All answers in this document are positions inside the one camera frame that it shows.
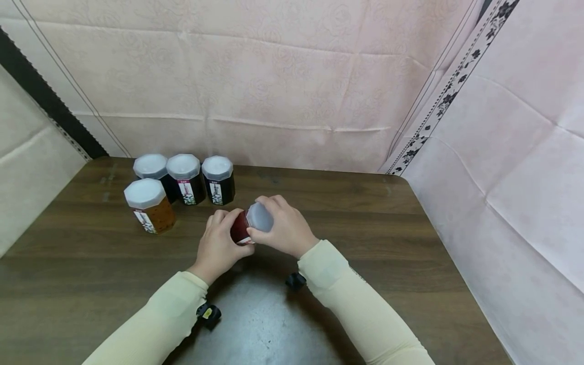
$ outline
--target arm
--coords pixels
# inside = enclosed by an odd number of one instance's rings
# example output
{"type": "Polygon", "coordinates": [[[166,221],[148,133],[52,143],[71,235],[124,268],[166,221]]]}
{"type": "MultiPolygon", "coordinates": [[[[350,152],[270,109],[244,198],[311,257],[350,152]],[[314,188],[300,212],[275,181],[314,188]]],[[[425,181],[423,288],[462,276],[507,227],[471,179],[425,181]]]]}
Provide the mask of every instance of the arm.
{"type": "Polygon", "coordinates": [[[255,247],[240,247],[230,230],[241,209],[217,210],[186,272],[171,277],[148,303],[109,336],[83,365],[160,365],[197,321],[197,309],[205,302],[208,287],[255,247]]]}
{"type": "Polygon", "coordinates": [[[328,241],[320,241],[300,212],[281,196],[260,196],[274,217],[270,232],[248,228],[252,240],[298,258],[314,296],[339,319],[367,364],[433,365],[407,324],[351,269],[328,241]]]}
{"type": "Polygon", "coordinates": [[[408,325],[329,242],[298,261],[313,295],[331,309],[367,364],[434,365],[408,325]]]}
{"type": "Polygon", "coordinates": [[[171,277],[83,365],[160,365],[197,321],[208,286],[190,272],[171,277]]]}

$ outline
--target dark jar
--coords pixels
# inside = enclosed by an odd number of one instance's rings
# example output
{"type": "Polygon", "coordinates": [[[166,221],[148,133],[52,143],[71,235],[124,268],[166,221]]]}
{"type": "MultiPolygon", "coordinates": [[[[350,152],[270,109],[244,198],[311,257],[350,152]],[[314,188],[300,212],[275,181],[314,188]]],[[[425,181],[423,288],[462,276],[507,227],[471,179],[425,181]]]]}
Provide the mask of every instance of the dark jar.
{"type": "Polygon", "coordinates": [[[274,226],[274,218],[262,203],[253,203],[247,210],[241,212],[231,227],[231,239],[236,245],[245,246],[255,242],[248,234],[248,227],[262,232],[269,232],[274,226]]]}
{"type": "Polygon", "coordinates": [[[172,204],[180,196],[175,180],[166,171],[166,157],[161,154],[147,154],[134,161],[134,173],[140,179],[159,180],[164,187],[166,197],[172,204]]]}
{"type": "Polygon", "coordinates": [[[198,158],[190,154],[178,154],[168,159],[166,170],[175,180],[186,205],[194,206],[205,200],[205,186],[198,158]]]}
{"type": "Polygon", "coordinates": [[[218,206],[232,202],[235,197],[233,163],[227,157],[211,156],[205,159],[201,170],[211,202],[218,206]]]}

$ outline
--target white lid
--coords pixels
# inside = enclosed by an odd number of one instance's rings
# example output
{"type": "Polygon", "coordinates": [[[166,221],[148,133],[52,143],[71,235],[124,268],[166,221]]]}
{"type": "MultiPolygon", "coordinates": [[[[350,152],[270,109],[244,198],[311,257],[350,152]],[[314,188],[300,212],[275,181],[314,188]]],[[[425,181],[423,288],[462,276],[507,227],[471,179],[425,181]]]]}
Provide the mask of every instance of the white lid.
{"type": "Polygon", "coordinates": [[[201,162],[193,155],[178,154],[168,159],[166,170],[176,180],[189,180],[199,174],[201,162]]]}
{"type": "Polygon", "coordinates": [[[130,207],[146,209],[160,204],[166,193],[159,180],[146,178],[131,183],[124,189],[124,195],[130,207]]]}
{"type": "Polygon", "coordinates": [[[249,226],[263,232],[269,232],[274,225],[274,218],[262,203],[253,203],[245,215],[249,226]]]}
{"type": "Polygon", "coordinates": [[[166,157],[161,154],[147,154],[134,161],[134,173],[141,179],[160,179],[166,175],[166,157]]]}
{"type": "Polygon", "coordinates": [[[233,163],[227,157],[211,156],[203,162],[203,175],[209,180],[225,180],[232,173],[233,163]]]}

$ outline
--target jar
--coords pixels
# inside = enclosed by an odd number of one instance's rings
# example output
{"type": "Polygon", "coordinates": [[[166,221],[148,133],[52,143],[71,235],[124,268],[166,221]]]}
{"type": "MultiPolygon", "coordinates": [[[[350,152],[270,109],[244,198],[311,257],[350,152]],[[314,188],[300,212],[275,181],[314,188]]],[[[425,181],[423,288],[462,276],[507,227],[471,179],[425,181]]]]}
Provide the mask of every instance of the jar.
{"type": "Polygon", "coordinates": [[[175,180],[166,171],[166,157],[161,154],[147,154],[138,157],[134,161],[134,173],[140,179],[160,180],[171,204],[181,195],[175,180]]]}
{"type": "Polygon", "coordinates": [[[201,176],[201,162],[189,154],[178,154],[166,163],[168,174],[175,180],[183,202],[188,206],[199,204],[205,199],[205,186],[201,176]]]}
{"type": "Polygon", "coordinates": [[[146,232],[160,234],[175,225],[175,212],[159,180],[146,178],[134,181],[124,189],[124,195],[146,232]]]}
{"type": "Polygon", "coordinates": [[[274,218],[262,203],[254,203],[247,210],[241,212],[231,227],[231,239],[236,245],[254,244],[247,228],[252,227],[259,231],[269,232],[274,226],[274,218]]]}
{"type": "Polygon", "coordinates": [[[211,202],[218,206],[232,202],[235,197],[233,163],[227,157],[211,156],[205,159],[201,169],[211,202]]]}

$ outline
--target brown table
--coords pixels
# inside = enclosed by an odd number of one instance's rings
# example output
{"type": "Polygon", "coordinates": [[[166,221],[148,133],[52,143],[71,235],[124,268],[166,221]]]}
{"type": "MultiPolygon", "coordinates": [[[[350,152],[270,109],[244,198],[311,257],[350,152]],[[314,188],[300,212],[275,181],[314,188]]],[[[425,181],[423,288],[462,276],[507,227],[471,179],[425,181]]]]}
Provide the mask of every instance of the brown table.
{"type": "MultiPolygon", "coordinates": [[[[123,197],[133,160],[88,163],[0,259],[0,364],[81,364],[175,272],[189,267],[217,206],[176,202],[169,232],[145,233],[123,197]]],[[[396,176],[235,167],[226,209],[282,194],[401,314],[436,364],[509,364],[408,183],[396,176]]],[[[353,364],[328,310],[284,279],[296,262],[259,246],[211,288],[223,312],[165,364],[353,364]]]]}

